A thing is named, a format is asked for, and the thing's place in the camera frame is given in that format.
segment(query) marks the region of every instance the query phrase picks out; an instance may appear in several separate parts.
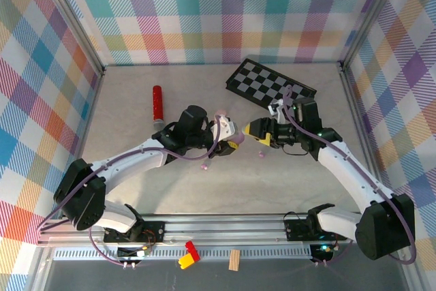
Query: gray surface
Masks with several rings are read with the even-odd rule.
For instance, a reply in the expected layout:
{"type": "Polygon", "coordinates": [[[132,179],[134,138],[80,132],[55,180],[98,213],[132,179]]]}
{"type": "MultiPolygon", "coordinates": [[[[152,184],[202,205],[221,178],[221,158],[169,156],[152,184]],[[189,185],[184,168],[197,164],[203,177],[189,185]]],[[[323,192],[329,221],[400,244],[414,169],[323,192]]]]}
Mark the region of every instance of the gray surface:
{"type": "MultiPolygon", "coordinates": [[[[360,161],[364,159],[337,67],[332,64],[275,64],[271,69],[317,89],[315,99],[326,127],[335,128],[360,161]]],[[[105,159],[137,146],[153,133],[152,88],[161,85],[163,115],[175,121],[188,105],[209,117],[227,110],[239,127],[267,117],[268,111],[225,89],[238,65],[109,67],[91,123],[83,157],[105,159]]],[[[310,156],[291,157],[247,138],[227,157],[202,162],[175,161],[137,174],[106,197],[140,213],[286,213],[307,211],[326,202],[355,211],[342,185],[310,156]]],[[[288,147],[287,151],[301,152],[288,147]]],[[[196,156],[203,151],[190,151],[196,156]]]]}
{"type": "Polygon", "coordinates": [[[332,267],[308,260],[241,260],[239,272],[228,262],[198,262],[182,271],[176,261],[149,262],[126,269],[104,261],[54,261],[46,290],[408,290],[402,270],[388,257],[371,261],[357,246],[332,267]]]}

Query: red cylinder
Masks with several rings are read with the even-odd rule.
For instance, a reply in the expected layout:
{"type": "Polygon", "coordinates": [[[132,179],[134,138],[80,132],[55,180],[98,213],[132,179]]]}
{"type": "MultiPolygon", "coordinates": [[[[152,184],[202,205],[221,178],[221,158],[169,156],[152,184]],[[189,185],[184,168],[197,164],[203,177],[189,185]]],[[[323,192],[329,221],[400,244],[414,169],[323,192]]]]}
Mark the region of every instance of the red cylinder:
{"type": "Polygon", "coordinates": [[[153,87],[153,122],[164,120],[164,106],[162,103],[162,88],[160,85],[153,87]]]}

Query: red marker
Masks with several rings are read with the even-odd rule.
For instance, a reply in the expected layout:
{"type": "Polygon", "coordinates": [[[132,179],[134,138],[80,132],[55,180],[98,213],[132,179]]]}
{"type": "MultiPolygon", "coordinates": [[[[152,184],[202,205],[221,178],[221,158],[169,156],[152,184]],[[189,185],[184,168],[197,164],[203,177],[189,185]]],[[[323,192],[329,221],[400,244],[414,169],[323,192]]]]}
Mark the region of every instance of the red marker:
{"type": "Polygon", "coordinates": [[[153,87],[153,126],[156,131],[161,131],[165,127],[162,88],[159,85],[153,87]]]}

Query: yellow lego brick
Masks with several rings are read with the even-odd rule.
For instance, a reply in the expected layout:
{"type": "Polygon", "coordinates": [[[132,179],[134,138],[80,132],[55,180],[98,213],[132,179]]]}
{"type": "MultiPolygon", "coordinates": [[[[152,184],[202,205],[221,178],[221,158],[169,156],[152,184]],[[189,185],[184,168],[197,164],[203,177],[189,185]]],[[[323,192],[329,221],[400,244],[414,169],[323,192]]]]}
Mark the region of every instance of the yellow lego brick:
{"type": "Polygon", "coordinates": [[[191,266],[194,263],[194,260],[191,254],[187,254],[184,255],[182,258],[180,258],[178,260],[178,263],[180,264],[181,269],[187,269],[189,266],[191,266]]]}

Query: white vent grille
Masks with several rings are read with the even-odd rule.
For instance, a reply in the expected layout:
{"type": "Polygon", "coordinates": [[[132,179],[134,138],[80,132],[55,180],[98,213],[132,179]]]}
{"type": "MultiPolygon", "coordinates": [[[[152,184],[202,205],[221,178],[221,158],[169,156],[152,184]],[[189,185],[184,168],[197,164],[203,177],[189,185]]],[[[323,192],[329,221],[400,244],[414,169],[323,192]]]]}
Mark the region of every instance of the white vent grille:
{"type": "MultiPolygon", "coordinates": [[[[308,245],[267,245],[267,246],[240,246],[240,247],[198,247],[198,254],[202,260],[228,260],[232,249],[240,250],[241,259],[276,259],[295,258],[305,259],[311,257],[308,245]]],[[[103,253],[111,258],[116,257],[116,247],[102,249],[103,253]]],[[[175,260],[187,253],[184,247],[158,245],[153,248],[146,260],[175,260]]],[[[100,260],[103,259],[92,247],[83,248],[57,248],[53,260],[100,260]]]]}

